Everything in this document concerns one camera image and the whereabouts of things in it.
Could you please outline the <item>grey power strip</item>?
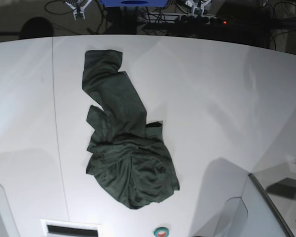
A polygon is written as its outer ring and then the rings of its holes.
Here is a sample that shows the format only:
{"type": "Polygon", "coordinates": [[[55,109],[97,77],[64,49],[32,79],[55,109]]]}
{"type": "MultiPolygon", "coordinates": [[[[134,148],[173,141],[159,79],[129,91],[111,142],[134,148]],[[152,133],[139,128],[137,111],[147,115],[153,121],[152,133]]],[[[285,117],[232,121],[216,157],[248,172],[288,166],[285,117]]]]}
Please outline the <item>grey power strip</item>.
{"type": "Polygon", "coordinates": [[[192,25],[217,25],[224,26],[231,21],[228,17],[218,17],[215,15],[180,15],[175,19],[176,23],[187,23],[192,25]]]}

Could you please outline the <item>red green emergency button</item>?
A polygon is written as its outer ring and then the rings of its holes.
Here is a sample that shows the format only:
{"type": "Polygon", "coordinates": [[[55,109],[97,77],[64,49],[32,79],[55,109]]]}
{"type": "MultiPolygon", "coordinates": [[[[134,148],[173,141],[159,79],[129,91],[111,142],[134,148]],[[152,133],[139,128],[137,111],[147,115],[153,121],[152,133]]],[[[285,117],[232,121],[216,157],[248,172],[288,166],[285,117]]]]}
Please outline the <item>red green emergency button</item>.
{"type": "Polygon", "coordinates": [[[153,232],[155,237],[168,237],[169,229],[166,227],[158,227],[153,232]]]}

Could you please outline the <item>dark green t-shirt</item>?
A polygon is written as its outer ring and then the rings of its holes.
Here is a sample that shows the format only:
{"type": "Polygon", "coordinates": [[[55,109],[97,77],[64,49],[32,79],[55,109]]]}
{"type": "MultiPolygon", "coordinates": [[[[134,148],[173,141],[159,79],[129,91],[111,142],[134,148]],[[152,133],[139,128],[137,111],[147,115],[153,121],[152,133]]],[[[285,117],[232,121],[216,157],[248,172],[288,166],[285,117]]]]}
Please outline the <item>dark green t-shirt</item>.
{"type": "Polygon", "coordinates": [[[130,209],[160,203],[180,189],[163,124],[147,123],[147,111],[116,50],[85,53],[82,90],[96,105],[86,121],[93,128],[86,173],[130,209]]]}

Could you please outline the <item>grey monitor edge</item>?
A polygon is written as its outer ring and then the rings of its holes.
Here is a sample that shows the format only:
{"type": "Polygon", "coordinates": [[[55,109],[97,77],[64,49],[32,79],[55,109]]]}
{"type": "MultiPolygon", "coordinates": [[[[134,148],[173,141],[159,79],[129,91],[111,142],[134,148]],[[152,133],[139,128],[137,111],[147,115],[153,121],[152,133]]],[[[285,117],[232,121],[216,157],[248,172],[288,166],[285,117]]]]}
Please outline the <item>grey monitor edge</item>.
{"type": "Polygon", "coordinates": [[[250,174],[290,237],[296,237],[296,174],[250,174]]]}

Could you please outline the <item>blue box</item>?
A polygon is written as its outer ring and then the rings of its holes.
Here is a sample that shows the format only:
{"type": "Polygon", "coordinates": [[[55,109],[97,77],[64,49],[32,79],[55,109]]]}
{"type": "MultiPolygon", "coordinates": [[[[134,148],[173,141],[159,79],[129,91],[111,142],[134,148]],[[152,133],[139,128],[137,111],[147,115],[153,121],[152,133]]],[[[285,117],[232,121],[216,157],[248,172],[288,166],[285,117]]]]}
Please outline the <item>blue box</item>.
{"type": "Polygon", "coordinates": [[[101,0],[100,3],[102,3],[106,7],[164,7],[167,3],[167,0],[101,0]]]}

